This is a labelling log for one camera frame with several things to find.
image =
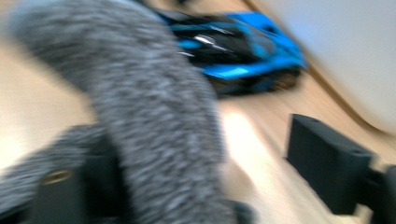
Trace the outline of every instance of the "wooden floor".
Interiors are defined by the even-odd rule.
[[[0,0],[0,8],[11,1]],[[170,0],[152,0],[172,8]],[[187,11],[245,10],[238,0],[193,1]],[[94,122],[87,99],[53,72],[29,57],[18,44],[0,41],[0,171],[29,152],[48,144],[75,124]],[[367,223],[360,208],[356,217],[331,215],[307,184],[282,159],[290,114],[320,119],[378,154],[374,167],[396,163],[396,137],[350,116],[332,94],[304,74],[298,88],[219,102],[230,160],[221,167],[230,198],[254,206],[257,223]]]

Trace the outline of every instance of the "toy car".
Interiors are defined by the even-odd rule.
[[[259,12],[157,12],[219,97],[289,88],[306,67],[298,46]]]

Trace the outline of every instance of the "white wall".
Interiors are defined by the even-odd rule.
[[[396,133],[396,0],[253,0],[366,121]]]

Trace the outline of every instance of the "blue sports car model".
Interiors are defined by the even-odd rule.
[[[303,54],[259,12],[190,16],[157,11],[190,62],[219,96],[286,89],[306,67]]]

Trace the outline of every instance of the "metal ring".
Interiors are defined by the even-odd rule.
[[[41,180],[41,183],[43,185],[55,184],[68,179],[71,175],[72,172],[68,170],[57,171],[44,176],[44,178]]]

